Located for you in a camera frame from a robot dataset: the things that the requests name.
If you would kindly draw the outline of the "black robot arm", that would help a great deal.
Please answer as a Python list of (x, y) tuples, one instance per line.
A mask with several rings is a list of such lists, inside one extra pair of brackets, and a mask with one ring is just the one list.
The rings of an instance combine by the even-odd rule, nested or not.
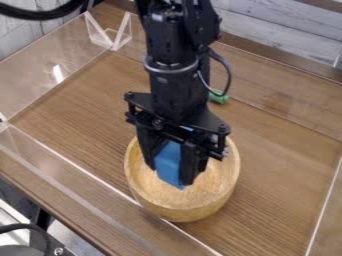
[(147, 93), (128, 92), (127, 122), (147, 166), (157, 178), (183, 189), (205, 171), (209, 159), (224, 158), (228, 124), (208, 109), (209, 62), (229, 64), (211, 48), (220, 17), (209, 0), (135, 0), (145, 33), (143, 66)]

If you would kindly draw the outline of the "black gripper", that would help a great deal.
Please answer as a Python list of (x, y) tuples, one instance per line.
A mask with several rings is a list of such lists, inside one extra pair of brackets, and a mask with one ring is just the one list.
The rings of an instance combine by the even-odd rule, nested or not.
[(155, 158), (168, 141), (180, 145), (179, 180), (189, 186), (205, 170), (208, 158), (223, 160), (229, 125), (211, 112), (199, 108), (183, 120), (160, 116), (152, 109), (149, 93), (124, 94), (128, 104), (127, 122), (136, 127), (136, 136), (147, 166), (156, 170)]

